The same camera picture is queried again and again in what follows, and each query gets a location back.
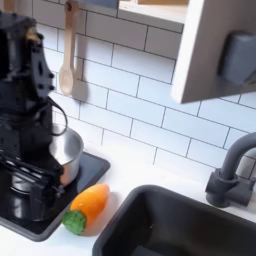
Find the black sink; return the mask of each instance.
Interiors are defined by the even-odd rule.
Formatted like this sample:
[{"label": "black sink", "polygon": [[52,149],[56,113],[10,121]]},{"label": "black sink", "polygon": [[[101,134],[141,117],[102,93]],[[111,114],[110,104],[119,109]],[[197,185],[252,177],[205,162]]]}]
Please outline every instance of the black sink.
[{"label": "black sink", "polygon": [[93,256],[256,256],[256,224],[157,186],[133,190]]}]

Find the orange carrot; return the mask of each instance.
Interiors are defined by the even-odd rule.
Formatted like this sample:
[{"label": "orange carrot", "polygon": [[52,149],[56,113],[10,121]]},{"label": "orange carrot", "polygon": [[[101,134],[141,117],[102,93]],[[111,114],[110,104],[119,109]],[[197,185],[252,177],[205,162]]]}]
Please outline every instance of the orange carrot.
[{"label": "orange carrot", "polygon": [[109,194],[110,189],[106,184],[97,184],[84,190],[71,203],[70,211],[64,214],[62,223],[72,233],[80,235],[104,210]]}]

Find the stainless steel pot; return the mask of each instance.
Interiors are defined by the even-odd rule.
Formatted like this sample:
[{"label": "stainless steel pot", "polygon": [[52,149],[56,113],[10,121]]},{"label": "stainless steel pot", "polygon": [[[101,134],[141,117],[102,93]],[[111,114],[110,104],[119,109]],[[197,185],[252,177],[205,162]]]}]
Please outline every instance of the stainless steel pot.
[{"label": "stainless steel pot", "polygon": [[[63,125],[53,124],[54,133],[61,133],[64,128]],[[70,128],[67,128],[64,134],[53,137],[50,152],[64,167],[64,173],[61,176],[61,183],[64,187],[70,184],[78,174],[83,148],[84,143],[81,136]]]}]

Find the hanging utensil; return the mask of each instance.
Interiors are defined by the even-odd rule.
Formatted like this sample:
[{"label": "hanging utensil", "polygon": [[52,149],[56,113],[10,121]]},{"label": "hanging utensil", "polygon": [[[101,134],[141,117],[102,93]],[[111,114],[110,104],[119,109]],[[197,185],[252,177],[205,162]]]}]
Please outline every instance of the hanging utensil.
[{"label": "hanging utensil", "polygon": [[70,95],[76,82],[74,70],[76,14],[79,10],[78,3],[68,0],[65,4],[66,27],[64,63],[60,70],[60,88],[65,95]]}]

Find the black stovetop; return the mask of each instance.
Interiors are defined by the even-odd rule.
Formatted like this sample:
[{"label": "black stovetop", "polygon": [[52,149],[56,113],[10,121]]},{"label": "black stovetop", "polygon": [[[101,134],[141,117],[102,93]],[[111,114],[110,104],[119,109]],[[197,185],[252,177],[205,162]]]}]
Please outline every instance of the black stovetop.
[{"label": "black stovetop", "polygon": [[66,208],[76,195],[94,185],[109,167],[106,160],[83,153],[77,178],[56,200],[49,219],[37,222],[30,218],[29,197],[11,189],[11,175],[0,170],[0,225],[34,241],[47,239],[59,226]]}]

